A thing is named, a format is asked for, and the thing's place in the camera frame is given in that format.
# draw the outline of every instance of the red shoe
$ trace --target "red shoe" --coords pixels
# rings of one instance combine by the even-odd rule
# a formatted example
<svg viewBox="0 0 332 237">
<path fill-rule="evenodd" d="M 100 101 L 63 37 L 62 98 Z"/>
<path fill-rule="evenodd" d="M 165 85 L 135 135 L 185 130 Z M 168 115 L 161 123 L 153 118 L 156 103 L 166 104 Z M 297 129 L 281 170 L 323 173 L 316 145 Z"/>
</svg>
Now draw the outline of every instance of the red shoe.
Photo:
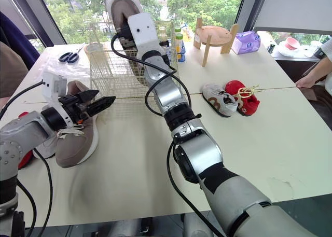
<svg viewBox="0 0 332 237">
<path fill-rule="evenodd" d="M 250 116 L 257 110 L 259 100 L 255 95 L 251 95 L 248 98 L 242 98 L 240 95 L 236 95 L 240 88 L 245 88 L 245 85 L 238 80 L 231 80 L 226 84 L 225 91 L 233 95 L 235 100 L 239 102 L 238 112 L 244 116 Z"/>
<path fill-rule="evenodd" d="M 28 114 L 26 111 L 23 112 L 23 113 L 21 113 L 19 115 L 19 118 L 23 117 L 26 114 Z M 22 169 L 22 168 L 24 168 L 24 167 L 26 167 L 30 163 L 30 161 L 32 160 L 32 157 L 33 157 L 32 150 L 30 150 L 30 151 L 28 151 L 24 155 L 24 157 L 22 158 L 21 162 L 19 163 L 19 170 Z"/>
</svg>

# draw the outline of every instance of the wooden stand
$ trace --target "wooden stand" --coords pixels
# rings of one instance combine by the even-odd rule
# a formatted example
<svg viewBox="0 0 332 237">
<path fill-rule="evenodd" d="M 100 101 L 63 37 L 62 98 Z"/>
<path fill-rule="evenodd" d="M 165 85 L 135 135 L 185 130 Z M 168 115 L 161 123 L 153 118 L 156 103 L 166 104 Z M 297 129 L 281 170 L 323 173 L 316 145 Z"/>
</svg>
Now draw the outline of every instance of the wooden stand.
<svg viewBox="0 0 332 237">
<path fill-rule="evenodd" d="M 221 46 L 220 54 L 230 52 L 238 28 L 239 25 L 234 24 L 229 32 L 227 29 L 218 26 L 203 26 L 202 18 L 197 18 L 193 45 L 198 49 L 201 48 L 201 44 L 206 45 L 202 63 L 203 67 L 205 67 L 208 60 L 210 46 Z"/>
</svg>

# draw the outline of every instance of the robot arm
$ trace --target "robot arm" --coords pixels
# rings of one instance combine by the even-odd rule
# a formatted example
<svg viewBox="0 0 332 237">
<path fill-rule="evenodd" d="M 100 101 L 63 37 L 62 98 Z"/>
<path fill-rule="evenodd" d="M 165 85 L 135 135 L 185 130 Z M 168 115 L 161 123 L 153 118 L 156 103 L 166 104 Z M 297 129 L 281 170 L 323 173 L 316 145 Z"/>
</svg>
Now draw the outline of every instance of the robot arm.
<svg viewBox="0 0 332 237">
<path fill-rule="evenodd" d="M 18 164 L 24 155 L 53 137 L 56 131 L 70 128 L 108 108 L 115 97 L 103 97 L 90 105 L 98 90 L 88 90 L 76 95 L 65 95 L 66 79 L 45 73 L 43 94 L 49 102 L 41 113 L 33 111 L 22 118 L 12 120 L 0 130 L 0 235 L 13 235 L 12 229 L 24 224 L 13 221 L 18 205 L 16 193 Z"/>
<path fill-rule="evenodd" d="M 148 13 L 128 18 L 137 58 L 171 72 L 162 58 L 155 25 Z M 166 74 L 145 66 L 149 87 Z M 227 170 L 214 139 L 193 114 L 181 89 L 171 77 L 159 82 L 153 93 L 177 148 L 175 161 L 185 180 L 199 184 L 211 210 L 227 236 L 314 236 L 245 178 Z"/>
</svg>

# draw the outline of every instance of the black cable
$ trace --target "black cable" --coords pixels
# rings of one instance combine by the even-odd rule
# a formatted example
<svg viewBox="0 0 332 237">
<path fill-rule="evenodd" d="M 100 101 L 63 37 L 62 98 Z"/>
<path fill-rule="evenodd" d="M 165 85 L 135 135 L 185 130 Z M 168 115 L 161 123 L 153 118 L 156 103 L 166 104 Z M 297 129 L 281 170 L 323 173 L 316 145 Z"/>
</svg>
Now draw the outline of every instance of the black cable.
<svg viewBox="0 0 332 237">
<path fill-rule="evenodd" d="M 50 170 L 50 167 L 48 166 L 48 163 L 46 162 L 45 158 L 39 153 L 39 151 L 36 148 L 34 148 L 33 150 L 37 153 L 37 155 L 40 157 L 40 159 L 45 164 L 46 169 L 47 169 L 48 180 L 49 180 L 49 184 L 50 184 L 50 201 L 49 201 L 49 205 L 48 205 L 47 216 L 44 221 L 43 227 L 41 228 L 41 231 L 38 235 L 38 237 L 41 237 L 41 235 L 43 234 L 43 231 L 46 228 L 48 218 L 50 217 L 50 214 L 51 214 L 51 208 L 52 208 L 52 202 L 53 202 L 53 184 L 52 184 L 51 170 Z"/>
<path fill-rule="evenodd" d="M 37 219 L 37 207 L 36 207 L 36 203 L 33 200 L 32 195 L 24 187 L 24 185 L 21 184 L 21 182 L 18 179 L 17 179 L 17 186 L 19 186 L 21 188 L 21 190 L 24 192 L 24 194 L 28 197 L 28 199 L 30 200 L 31 206 L 32 206 L 32 211 L 33 211 L 32 223 L 31 223 L 30 230 L 29 230 L 29 232 L 26 235 L 26 237 L 30 237 L 30 235 L 32 234 L 33 229 L 35 228 L 36 219 Z"/>
<path fill-rule="evenodd" d="M 151 64 L 151 63 L 148 63 L 148 62 L 145 62 L 145 61 L 142 61 L 142 60 L 139 60 L 139 59 L 133 58 L 133 57 L 129 57 L 129 56 L 125 55 L 125 54 L 121 54 L 121 53 L 119 53 L 119 52 L 118 52 L 117 50 L 115 50 L 115 48 L 114 48 L 114 42 L 115 42 L 115 40 L 116 40 L 117 38 L 118 38 L 118 35 L 115 34 L 115 35 L 112 37 L 112 40 L 111 40 L 111 42 L 110 42 L 110 47 L 112 48 L 112 51 L 113 51 L 116 55 L 118 55 L 118 56 L 120 56 L 120 57 L 122 57 L 122 58 L 128 59 L 128 60 L 130 60 L 130 61 L 138 62 L 138 63 L 144 64 L 144 65 L 146 65 L 146 66 L 153 67 L 153 68 L 155 68 L 155 69 L 157 69 L 157 70 L 163 72 L 164 74 L 166 74 L 167 77 L 171 76 L 172 78 L 174 78 L 174 79 L 175 79 L 175 80 L 176 80 L 176 81 L 177 81 L 177 82 L 183 87 L 183 89 L 185 90 L 185 92 L 186 92 L 186 94 L 187 94 L 187 97 L 188 97 L 188 104 L 189 104 L 189 107 L 191 108 L 191 98 L 190 98 L 189 91 L 188 91 L 187 87 L 183 84 L 183 82 L 182 82 L 178 77 L 174 76 L 174 73 L 177 72 L 177 70 L 176 70 L 175 68 L 169 66 L 170 69 L 174 71 L 174 72 L 171 72 L 171 73 L 170 73 L 170 72 L 168 72 L 167 70 L 164 70 L 163 68 L 158 67 L 158 66 L 156 66 L 156 65 L 154 65 L 154 64 Z M 153 84 L 153 86 L 155 87 L 156 85 L 158 85 L 158 84 L 159 84 L 160 82 L 162 82 L 163 80 L 164 80 L 164 79 L 162 79 L 162 78 L 159 79 L 159 80 L 157 80 L 157 81 Z M 147 103 L 147 99 L 146 99 L 147 96 L 148 96 L 148 93 L 145 94 L 145 104 L 146 104 L 147 108 L 148 108 L 152 113 L 157 114 L 157 115 L 159 115 L 159 116 L 162 116 L 160 113 L 154 111 L 154 110 L 148 105 L 148 103 Z"/>
<path fill-rule="evenodd" d="M 175 181 L 172 177 L 172 173 L 171 173 L 171 169 L 170 169 L 170 155 L 171 155 L 171 151 L 173 149 L 173 152 L 175 150 L 175 144 L 174 142 L 171 143 L 170 148 L 168 149 L 167 152 L 167 173 L 168 176 L 170 178 L 171 184 L 173 186 L 173 188 L 175 189 L 175 191 L 179 194 L 179 196 L 189 205 L 189 207 L 191 207 L 191 209 L 197 214 L 197 216 L 208 226 L 208 228 L 211 229 L 211 231 L 218 237 L 224 237 L 222 235 L 222 233 L 220 233 L 218 231 L 218 229 L 216 229 L 210 222 L 208 219 L 206 219 L 201 212 L 199 212 L 199 210 L 192 204 L 192 202 L 189 201 L 188 198 L 186 198 L 186 196 L 179 190 L 179 188 L 177 187 L 177 185 L 175 184 Z"/>
<path fill-rule="evenodd" d="M 73 228 L 73 225 L 70 225 L 70 226 L 68 227 L 67 232 L 66 232 L 66 235 L 65 235 L 64 237 L 69 237 L 69 236 L 71 236 L 71 234 L 69 233 L 69 230 L 70 230 L 71 228 Z"/>
<path fill-rule="evenodd" d="M 2 108 L 2 110 L 0 111 L 0 120 L 2 119 L 3 115 L 5 114 L 5 112 L 7 111 L 8 107 L 10 106 L 11 103 L 14 102 L 14 100 L 16 100 L 19 96 L 21 96 L 22 94 L 24 94 L 25 92 L 28 92 L 29 90 L 36 88 L 38 86 L 40 86 L 41 84 L 43 84 L 43 81 L 40 81 L 24 90 L 22 90 L 21 92 L 19 92 L 18 94 L 16 94 L 13 98 L 11 98 L 7 104 L 4 106 L 4 108 Z"/>
</svg>

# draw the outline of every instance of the tissue box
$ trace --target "tissue box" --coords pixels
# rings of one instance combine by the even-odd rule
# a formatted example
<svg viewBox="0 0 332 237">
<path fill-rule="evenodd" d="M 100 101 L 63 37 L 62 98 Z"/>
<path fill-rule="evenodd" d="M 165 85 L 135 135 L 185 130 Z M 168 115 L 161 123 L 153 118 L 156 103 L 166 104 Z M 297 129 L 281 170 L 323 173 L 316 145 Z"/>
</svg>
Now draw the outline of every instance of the tissue box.
<svg viewBox="0 0 332 237">
<path fill-rule="evenodd" d="M 254 31 L 237 33 L 234 39 L 232 50 L 236 54 L 246 54 L 259 49 L 260 37 Z"/>
</svg>

